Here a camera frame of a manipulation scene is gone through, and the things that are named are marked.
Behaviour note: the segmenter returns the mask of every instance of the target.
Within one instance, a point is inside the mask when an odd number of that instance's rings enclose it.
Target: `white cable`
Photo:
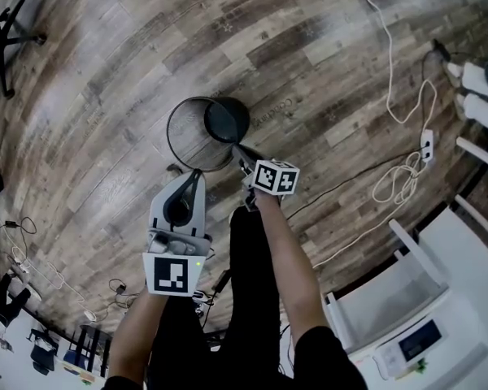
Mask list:
[[[387,111],[389,112],[390,116],[398,123],[398,124],[405,124],[411,116],[414,114],[414,112],[420,107],[422,103],[422,98],[423,98],[423,90],[425,89],[426,85],[429,85],[430,88],[434,91],[434,98],[432,100],[432,105],[430,107],[430,112],[429,116],[423,123],[423,128],[421,129],[421,134],[423,134],[423,131],[426,129],[427,125],[429,124],[430,120],[432,119],[432,114],[434,112],[434,107],[436,104],[436,100],[438,98],[438,91],[436,90],[434,84],[430,80],[424,80],[423,83],[421,84],[420,87],[420,92],[417,98],[417,103],[410,110],[410,112],[407,114],[407,116],[404,119],[399,119],[392,109],[390,108],[390,100],[392,98],[392,81],[394,78],[394,63],[392,59],[392,51],[393,51],[393,43],[392,43],[392,36],[390,35],[389,29],[387,28],[385,18],[383,17],[383,13],[381,12],[381,9],[372,1],[372,0],[367,0],[368,4],[370,4],[374,10],[377,11],[378,15],[380,16],[380,21],[381,25],[383,26],[383,29],[385,30],[385,33],[387,37],[389,38],[389,91],[387,94],[386,98],[386,108]],[[316,269],[319,266],[322,266],[326,264],[327,262],[330,262],[333,260],[333,258],[336,258],[339,254],[341,254],[343,251],[347,250],[350,248],[352,245],[356,244],[358,241],[360,241],[362,238],[364,238],[367,234],[370,232],[373,232],[377,230],[379,227],[384,225],[396,212],[399,211],[400,208],[402,208],[409,200],[410,198],[414,195],[414,192],[417,189],[417,181],[419,179],[419,176],[423,173],[423,171],[426,169],[426,164],[425,166],[418,171],[417,166],[421,161],[421,152],[413,152],[407,156],[407,159],[405,160],[404,165],[397,165],[389,169],[385,174],[378,180],[376,185],[374,185],[374,189],[372,192],[372,198],[375,202],[379,204],[385,204],[387,202],[393,202],[396,205],[396,208],[390,212],[380,223],[375,225],[372,228],[369,228],[366,232],[361,233],[359,236],[357,236],[351,243],[348,245],[342,247],[340,250],[338,250],[336,253],[331,255],[329,258],[326,258],[323,262],[317,263],[313,268]],[[408,178],[405,180],[403,183],[403,186],[399,191],[396,190],[396,180],[398,179],[398,176],[402,172],[407,172],[408,173]],[[391,192],[390,195],[385,198],[385,199],[380,199],[377,196],[377,191],[380,187],[380,185],[383,183],[383,181],[389,177],[389,175],[392,175],[392,187],[391,187]]]
[[[4,225],[3,221],[0,219],[0,225]],[[85,303],[85,298],[83,297],[83,295],[81,293],[79,293],[77,290],[75,290],[70,284],[67,283],[67,281],[65,280],[65,276],[63,276],[59,271],[58,269],[56,269],[56,267],[54,266],[54,264],[52,264],[51,262],[46,262],[46,265],[54,272],[54,274],[56,275],[56,277],[58,277],[60,280],[61,280],[61,283],[59,285],[56,285],[54,284],[50,279],[48,279],[43,273],[41,273],[41,271],[39,271],[34,265],[33,265],[33,262],[31,262],[28,257],[27,257],[27,254],[24,253],[22,251],[22,249],[15,243],[15,241],[11,238],[11,236],[9,235],[9,232],[7,232],[7,230],[5,229],[4,230],[6,232],[6,236],[7,238],[9,239],[9,241],[13,244],[13,247],[11,248],[11,252],[13,253],[13,257],[16,259],[16,260],[23,260],[22,261],[22,265],[24,265],[24,267],[26,269],[34,269],[38,274],[41,275],[41,277],[43,277],[47,282],[50,283],[50,285],[55,288],[56,290],[60,290],[64,285],[67,286],[69,289],[71,289],[79,298],[78,300],[76,300],[76,303],[81,306],[81,308],[83,308],[84,310],[87,310],[88,312],[90,312],[93,317],[94,317],[94,320],[92,322],[95,322],[98,317],[96,316],[96,314],[88,309],[86,306],[83,305],[83,303]],[[15,253],[15,249],[18,250],[18,252],[20,252],[21,254],[23,254],[23,257],[22,258],[18,258],[18,256],[16,256],[16,253]]]

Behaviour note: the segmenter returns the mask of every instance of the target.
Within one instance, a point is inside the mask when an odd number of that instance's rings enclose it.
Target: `wooden floor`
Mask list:
[[[0,12],[16,1],[0,0]],[[364,0],[38,0],[38,7],[36,1],[29,3],[36,29],[49,40],[20,50],[10,71],[16,97],[0,97],[6,182],[0,216],[36,222],[38,233],[26,238],[29,258],[61,284],[52,263],[99,318],[114,298],[109,279],[122,279],[129,293],[143,287],[150,201],[172,178],[165,124],[182,99],[223,94],[250,108],[244,143],[301,168],[298,192],[283,204],[287,215],[358,171],[418,146],[420,111],[403,126],[386,112],[388,40]],[[449,50],[488,55],[488,0],[374,1],[394,37],[394,109],[402,117],[416,103],[420,61],[433,38]],[[398,212],[406,228],[452,198],[475,166],[455,138],[474,139],[479,128],[456,118],[437,58],[428,58],[425,75],[439,94],[430,124],[436,159]],[[426,91],[427,106],[430,98]],[[389,166],[291,219],[314,263],[394,209],[371,199]],[[216,255],[200,286],[209,292],[229,266],[228,216],[239,202],[241,175],[232,165],[206,177],[207,231]],[[11,235],[23,244],[18,232]],[[318,270],[322,291],[356,280],[394,245],[388,227],[366,236]],[[0,249],[11,252],[3,230]],[[7,265],[0,254],[0,275]],[[43,296],[36,308],[43,319],[67,331],[84,320],[74,292],[54,290],[38,273],[31,281]],[[250,294],[260,294],[251,273]],[[227,326],[231,310],[226,288],[208,327]],[[102,325],[113,330],[121,317],[113,305]]]

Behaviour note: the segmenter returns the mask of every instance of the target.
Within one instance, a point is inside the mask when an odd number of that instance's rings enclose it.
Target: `extension cord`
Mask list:
[[[1,225],[4,225],[3,222],[2,222],[2,219],[0,218],[0,224]],[[57,269],[56,267],[54,267],[54,265],[50,262],[46,262],[47,266],[55,273],[56,277],[58,277],[60,280],[61,280],[61,283],[59,285],[56,285],[54,283],[52,283],[52,281],[47,277],[45,276],[43,273],[41,273],[41,271],[39,271],[32,263],[31,261],[28,259],[27,255],[22,251],[22,249],[14,242],[14,240],[11,238],[11,236],[9,235],[9,233],[7,232],[6,230],[6,236],[7,238],[9,239],[9,241],[13,244],[13,247],[11,248],[11,252],[13,254],[13,258],[16,262],[20,262],[20,265],[22,265],[24,267],[23,270],[27,270],[29,268],[32,268],[35,270],[36,273],[38,273],[41,277],[43,277],[53,288],[55,288],[56,290],[61,290],[61,288],[65,285],[67,286],[69,289],[71,289],[78,297],[79,297],[79,300],[76,300],[76,303],[81,306],[81,308],[88,312],[89,315],[91,315],[92,318],[94,319],[91,319],[90,322],[96,322],[98,320],[98,317],[97,315],[92,311],[92,310],[89,310],[87,309],[83,304],[85,303],[85,298],[83,297],[83,295],[81,293],[79,293],[77,290],[75,290],[70,284],[67,283],[67,281],[65,280],[65,276],[63,276]],[[17,249],[20,253],[22,253],[24,255],[24,260],[20,260],[18,258],[18,256],[16,256],[15,254],[15,249]]]
[[[392,53],[393,53],[392,35],[390,35],[389,29],[387,27],[385,18],[383,17],[383,13],[381,12],[380,7],[372,0],[366,0],[366,1],[378,13],[379,19],[381,21],[381,26],[383,27],[387,37],[389,38],[389,73],[390,74],[389,74],[389,89],[386,97],[386,109],[387,112],[390,114],[390,116],[394,119],[394,121],[396,121],[396,123],[405,124],[412,117],[414,112],[417,111],[417,109],[420,107],[421,100],[423,98],[423,90],[425,89],[425,86],[429,85],[430,88],[434,91],[434,99],[432,101],[432,106],[430,107],[429,116],[423,123],[423,128],[421,129],[421,143],[424,143],[425,147],[429,148],[428,150],[429,157],[426,157],[425,154],[421,155],[420,151],[413,152],[407,156],[407,159],[405,160],[405,163],[403,165],[394,166],[391,169],[389,169],[374,185],[373,191],[371,193],[371,197],[378,204],[393,202],[396,205],[396,208],[393,209],[380,223],[378,223],[374,227],[369,228],[367,231],[361,233],[352,242],[342,247],[340,250],[338,250],[336,253],[331,255],[329,258],[326,258],[323,262],[317,263],[315,266],[313,266],[313,269],[316,269],[317,267],[322,266],[327,262],[330,262],[332,259],[336,258],[345,250],[349,249],[352,245],[356,244],[358,241],[364,238],[367,234],[385,225],[385,223],[387,223],[387,221],[389,221],[389,219],[391,219],[394,216],[394,214],[396,214],[412,198],[412,196],[414,195],[417,189],[417,181],[419,180],[419,176],[426,170],[429,160],[431,160],[434,157],[434,135],[432,133],[427,132],[428,130],[427,126],[430,120],[432,119],[434,106],[436,100],[438,99],[438,91],[436,90],[434,84],[430,80],[423,80],[423,83],[421,84],[420,87],[420,92],[418,94],[417,103],[414,106],[414,108],[410,110],[410,112],[407,114],[407,116],[404,119],[399,119],[394,114],[394,112],[390,108],[390,100],[392,98],[392,82],[394,79],[394,62],[392,59]],[[434,42],[434,49],[442,53],[443,57],[445,57],[445,55],[449,56],[444,45],[440,44],[438,41]],[[417,170],[418,164],[421,161],[423,162],[425,161],[423,156],[425,156],[425,158],[429,160],[426,160],[425,166],[418,171]],[[403,183],[402,188],[399,191],[396,191],[396,180],[398,179],[398,176],[401,172],[407,172],[408,178]],[[392,175],[390,195],[387,198],[379,198],[379,196],[377,195],[377,191],[380,188],[380,185],[383,183],[383,181],[390,175]]]

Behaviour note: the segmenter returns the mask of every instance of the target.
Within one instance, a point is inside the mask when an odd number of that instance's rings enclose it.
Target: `power strip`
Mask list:
[[[434,158],[434,132],[426,128],[421,133],[421,160],[428,163]]]

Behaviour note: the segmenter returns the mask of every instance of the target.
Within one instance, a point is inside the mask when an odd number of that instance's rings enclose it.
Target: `hand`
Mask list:
[[[259,210],[262,210],[265,206],[279,206],[277,197],[257,188],[255,188],[255,198],[255,204]]]
[[[12,345],[9,344],[7,341],[3,341],[2,342],[2,349],[6,349],[6,350],[11,351],[12,353],[14,353]]]

